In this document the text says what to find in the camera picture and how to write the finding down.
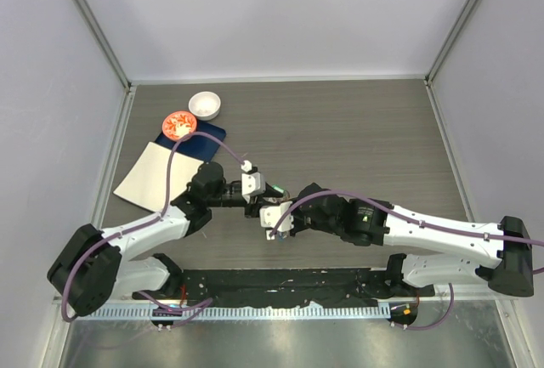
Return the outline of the large keyring with blue handle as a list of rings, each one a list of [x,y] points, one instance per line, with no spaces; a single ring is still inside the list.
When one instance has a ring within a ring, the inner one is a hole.
[[[277,214],[274,217],[275,226],[274,233],[270,233],[271,240],[283,241],[290,236],[293,227],[292,215],[287,215],[287,210],[292,204],[292,198],[290,193],[283,189],[285,193],[281,195],[281,198],[277,199]]]

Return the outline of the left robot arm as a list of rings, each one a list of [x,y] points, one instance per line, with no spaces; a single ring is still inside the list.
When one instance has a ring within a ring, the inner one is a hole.
[[[215,207],[240,207],[248,218],[259,218],[284,201],[284,189],[268,184],[250,162],[241,179],[227,182],[217,162],[199,166],[186,190],[161,211],[114,228],[79,227],[47,273],[61,295],[63,318],[83,317],[108,300],[144,291],[164,299],[178,295],[181,269],[166,255],[144,260],[139,255],[159,245],[183,239],[212,219]]]

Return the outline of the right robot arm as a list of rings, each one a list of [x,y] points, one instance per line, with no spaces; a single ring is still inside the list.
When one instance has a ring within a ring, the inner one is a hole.
[[[406,246],[430,256],[404,255],[383,283],[395,296],[431,284],[485,284],[499,294],[531,297],[531,240],[520,218],[471,223],[430,216],[368,198],[310,184],[288,209],[293,230],[314,229],[356,246]]]

